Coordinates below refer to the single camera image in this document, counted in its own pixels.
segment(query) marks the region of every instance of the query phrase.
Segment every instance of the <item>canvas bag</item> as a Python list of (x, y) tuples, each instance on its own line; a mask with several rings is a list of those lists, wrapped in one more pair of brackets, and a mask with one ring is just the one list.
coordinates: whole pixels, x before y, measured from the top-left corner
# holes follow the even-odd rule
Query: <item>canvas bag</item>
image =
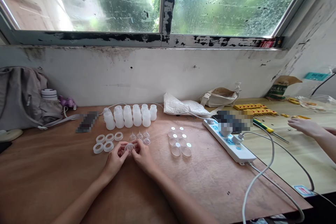
[(201, 105), (207, 105), (208, 107), (219, 107), (222, 105), (234, 104), (238, 99), (239, 92), (241, 91), (239, 87), (240, 84), (240, 82), (236, 82), (236, 88), (233, 91), (224, 87), (218, 87), (202, 94), (199, 98)]
[(45, 88), (46, 77), (34, 69), (0, 68), (0, 130), (47, 129), (76, 117), (62, 120), (60, 101), (41, 97), (41, 90)]

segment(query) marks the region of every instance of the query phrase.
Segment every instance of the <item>gray backpack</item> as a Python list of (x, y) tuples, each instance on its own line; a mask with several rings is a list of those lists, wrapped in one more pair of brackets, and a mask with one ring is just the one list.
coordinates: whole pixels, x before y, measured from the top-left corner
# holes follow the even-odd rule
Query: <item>gray backpack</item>
[(31, 68), (0, 68), (0, 130), (32, 127), (44, 130), (76, 118), (73, 115), (62, 120), (60, 101), (41, 97), (47, 82), (43, 74)]

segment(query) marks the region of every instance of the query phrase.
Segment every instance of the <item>hand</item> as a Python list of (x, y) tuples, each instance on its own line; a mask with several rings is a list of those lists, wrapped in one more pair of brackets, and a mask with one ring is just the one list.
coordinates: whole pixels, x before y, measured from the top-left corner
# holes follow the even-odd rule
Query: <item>hand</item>
[(321, 136), (326, 131), (316, 122), (307, 119), (291, 118), (288, 125), (312, 138)]
[(151, 153), (149, 152), (149, 147), (144, 145), (139, 139), (134, 140), (132, 143), (135, 145), (135, 149), (132, 149), (132, 156), (138, 166), (140, 166), (147, 175), (152, 175), (154, 172), (159, 171), (160, 169), (154, 163)]
[(127, 144), (127, 142), (119, 142), (108, 154), (106, 164), (99, 176), (105, 184), (108, 184), (114, 178), (127, 158), (130, 151), (126, 150), (123, 153)]

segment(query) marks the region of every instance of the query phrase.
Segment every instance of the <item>green tree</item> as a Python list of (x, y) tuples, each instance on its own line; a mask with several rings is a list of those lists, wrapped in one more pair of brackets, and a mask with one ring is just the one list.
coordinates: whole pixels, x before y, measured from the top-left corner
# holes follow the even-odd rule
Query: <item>green tree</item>
[(153, 6), (150, 0), (98, 0), (111, 32), (152, 32)]
[(291, 0), (175, 0), (172, 33), (267, 36)]

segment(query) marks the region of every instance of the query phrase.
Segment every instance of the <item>purple toy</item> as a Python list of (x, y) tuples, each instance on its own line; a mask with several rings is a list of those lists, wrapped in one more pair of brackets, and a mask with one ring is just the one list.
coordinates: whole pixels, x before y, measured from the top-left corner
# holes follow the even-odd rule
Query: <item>purple toy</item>
[(62, 107), (73, 108), (74, 110), (77, 108), (75, 101), (71, 97), (65, 100), (63, 96), (60, 95), (58, 99), (60, 100), (59, 102), (62, 105)]

